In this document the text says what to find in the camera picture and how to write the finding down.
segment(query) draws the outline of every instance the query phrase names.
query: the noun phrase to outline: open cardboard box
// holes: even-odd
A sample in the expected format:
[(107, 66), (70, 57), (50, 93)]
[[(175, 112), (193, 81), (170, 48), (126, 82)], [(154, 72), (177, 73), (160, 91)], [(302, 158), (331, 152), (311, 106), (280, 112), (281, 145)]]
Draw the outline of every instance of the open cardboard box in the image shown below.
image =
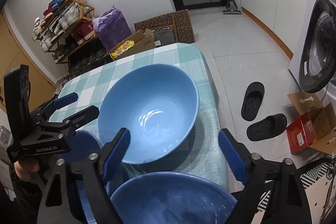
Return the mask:
[[(115, 52), (117, 48), (119, 48), (127, 40), (133, 40), (134, 46), (129, 48), (127, 51), (123, 52), (121, 55), (118, 55), (117, 58), (113, 58), (111, 53)], [(146, 29), (145, 32), (143, 30), (140, 30), (137, 31), (135, 34), (131, 35), (130, 37), (127, 37), (125, 40), (121, 41), (118, 45), (113, 47), (109, 51), (109, 53), (113, 60), (118, 60), (120, 58), (130, 56), (139, 52), (151, 50), (153, 48), (155, 48), (153, 31)]]
[(336, 150), (336, 117), (331, 103), (324, 107), (315, 94), (306, 92), (288, 97), (300, 115), (286, 128), (291, 153), (311, 147), (332, 154)]

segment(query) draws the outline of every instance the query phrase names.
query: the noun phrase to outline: washing machine door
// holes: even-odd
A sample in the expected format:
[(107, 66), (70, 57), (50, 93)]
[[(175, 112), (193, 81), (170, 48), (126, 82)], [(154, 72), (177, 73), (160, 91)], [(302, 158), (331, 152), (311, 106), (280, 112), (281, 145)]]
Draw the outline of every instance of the washing machine door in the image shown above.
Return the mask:
[(305, 92), (318, 92), (336, 77), (335, 20), (335, 6), (329, 0), (316, 0), (299, 70), (299, 84)]

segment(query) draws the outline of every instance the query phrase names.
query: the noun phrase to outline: green plaid tablecloth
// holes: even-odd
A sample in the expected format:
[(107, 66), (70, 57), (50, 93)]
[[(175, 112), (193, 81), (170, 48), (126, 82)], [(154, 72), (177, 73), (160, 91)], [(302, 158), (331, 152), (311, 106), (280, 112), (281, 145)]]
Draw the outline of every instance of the green plaid tablecloth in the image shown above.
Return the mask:
[[(199, 112), (193, 130), (173, 152), (149, 164), (124, 164), (128, 176), (155, 171), (176, 171), (206, 178), (228, 190), (226, 160), (217, 139), (220, 130), (217, 113), (219, 97), (204, 56), (193, 45), (174, 43), (148, 50), (101, 66), (70, 80), (59, 97), (76, 92), (79, 99), (56, 111), (51, 116), (50, 122), (61, 122), (64, 118), (90, 105), (100, 107), (107, 92), (121, 77), (131, 70), (153, 63), (179, 66), (194, 79), (199, 91)], [(117, 102), (115, 105), (115, 110), (118, 111)], [(83, 129), (98, 136), (96, 125), (97, 120), (94, 120)]]

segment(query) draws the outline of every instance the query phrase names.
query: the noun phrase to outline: red box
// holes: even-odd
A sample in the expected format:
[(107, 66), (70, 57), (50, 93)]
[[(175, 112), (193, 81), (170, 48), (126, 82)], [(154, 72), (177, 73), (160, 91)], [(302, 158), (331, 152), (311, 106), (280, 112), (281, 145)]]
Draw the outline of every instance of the red box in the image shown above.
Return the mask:
[(300, 115), (286, 128), (291, 153), (306, 147), (326, 154), (336, 151), (336, 116), (331, 103), (324, 107), (315, 94), (306, 92), (288, 97)]

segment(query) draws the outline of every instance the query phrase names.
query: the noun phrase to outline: screw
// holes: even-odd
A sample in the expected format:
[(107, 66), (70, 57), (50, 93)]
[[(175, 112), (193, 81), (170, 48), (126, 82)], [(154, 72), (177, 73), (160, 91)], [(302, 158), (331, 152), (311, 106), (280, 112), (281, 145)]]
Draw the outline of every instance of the screw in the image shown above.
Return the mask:
[(261, 159), (261, 156), (260, 156), (258, 153), (252, 153), (252, 154), (251, 154), (251, 157), (252, 157), (252, 159), (254, 159), (254, 160), (260, 160), (260, 159)]
[(285, 158), (284, 160), (285, 164), (288, 164), (288, 165), (292, 165), (293, 164), (293, 161), (289, 158)]
[(90, 160), (95, 160), (96, 158), (98, 158), (98, 154), (97, 153), (92, 153), (89, 155), (89, 159)]
[(59, 159), (59, 160), (56, 161), (57, 165), (62, 165), (63, 163), (65, 163), (64, 159)]

